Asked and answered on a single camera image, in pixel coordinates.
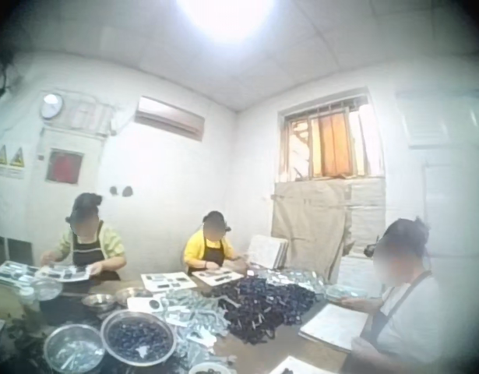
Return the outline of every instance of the yellow shirt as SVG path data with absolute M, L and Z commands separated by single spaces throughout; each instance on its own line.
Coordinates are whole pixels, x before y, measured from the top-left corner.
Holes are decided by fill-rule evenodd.
M 124 256 L 125 248 L 123 247 L 122 239 L 120 235 L 103 223 L 99 232 L 100 249 L 104 254 L 104 258 L 110 259 L 111 257 Z M 58 251 L 62 254 L 62 258 L 68 257 L 71 252 L 73 243 L 73 233 L 71 230 L 65 232 L 59 242 Z
M 187 242 L 184 251 L 184 261 L 187 263 L 190 259 L 203 259 L 205 255 L 205 240 L 206 245 L 210 248 L 220 248 L 220 242 L 224 244 L 224 255 L 226 259 L 232 259 L 234 257 L 234 250 L 232 245 L 226 238 L 218 242 L 211 242 L 205 239 L 203 230 L 196 232 Z

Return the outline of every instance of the yellow warning sign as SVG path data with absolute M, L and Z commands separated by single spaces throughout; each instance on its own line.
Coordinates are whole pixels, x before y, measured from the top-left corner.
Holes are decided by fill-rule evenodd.
M 17 168 L 24 168 L 23 148 L 19 148 L 9 164 Z
M 0 165 L 7 165 L 7 151 L 5 146 L 0 149 Z

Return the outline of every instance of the air conditioner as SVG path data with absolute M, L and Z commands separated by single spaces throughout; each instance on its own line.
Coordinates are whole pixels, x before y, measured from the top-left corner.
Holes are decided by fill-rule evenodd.
M 205 126 L 199 115 L 144 96 L 139 100 L 136 122 L 197 140 L 203 138 Z

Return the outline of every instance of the stack of cards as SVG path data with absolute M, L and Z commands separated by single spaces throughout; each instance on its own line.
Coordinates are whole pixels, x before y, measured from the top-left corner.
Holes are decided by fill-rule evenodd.
M 151 292 L 184 290 L 197 287 L 186 273 L 142 274 L 144 287 Z
M 192 275 L 212 287 L 243 278 L 241 274 L 224 267 L 216 270 L 196 271 Z
M 266 269 L 279 269 L 286 262 L 287 239 L 255 235 L 248 247 L 248 261 Z
M 351 341 L 361 335 L 367 318 L 366 313 L 328 304 L 300 329 L 300 336 L 350 352 Z
M 286 372 L 290 374 L 333 374 L 291 356 L 282 361 L 270 374 L 284 374 Z
M 0 284 L 10 287 L 26 287 L 35 279 L 38 268 L 24 263 L 5 261 L 0 266 Z
M 52 278 L 62 283 L 86 281 L 90 278 L 88 266 L 55 265 L 43 266 L 38 270 L 37 277 Z

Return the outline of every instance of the stainless steel bowl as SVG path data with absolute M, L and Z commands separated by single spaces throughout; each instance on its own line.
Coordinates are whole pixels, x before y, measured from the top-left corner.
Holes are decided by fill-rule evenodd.
M 129 287 L 116 292 L 115 297 L 118 304 L 127 306 L 127 298 L 152 298 L 153 293 L 143 287 Z
M 121 321 L 132 321 L 132 320 L 140 320 L 140 321 L 148 321 L 151 323 L 157 324 L 163 331 L 165 331 L 170 340 L 171 340 L 171 347 L 168 352 L 161 358 L 153 361 L 144 361 L 144 362 L 135 362 L 128 358 L 125 358 L 118 353 L 116 353 L 109 341 L 110 331 L 113 326 L 118 325 Z M 175 336 L 174 331 L 161 319 L 153 316 L 152 314 L 142 313 L 142 312 L 131 312 L 129 310 L 119 310 L 117 312 L 113 312 L 109 317 L 107 317 L 103 323 L 102 327 L 100 328 L 100 337 L 102 338 L 102 342 L 106 347 L 107 352 L 115 357 L 117 360 L 124 362 L 125 364 L 132 365 L 132 366 L 153 366 L 160 364 L 161 362 L 167 361 L 170 356 L 173 355 L 175 348 L 177 347 L 177 338 Z
M 87 325 L 59 327 L 44 343 L 45 360 L 56 372 L 89 372 L 105 352 L 99 331 Z
M 109 294 L 88 295 L 82 299 L 82 304 L 94 312 L 109 312 L 116 306 L 116 298 Z
M 57 298 L 62 292 L 62 283 L 51 278 L 39 278 L 31 282 L 39 302 L 46 302 Z

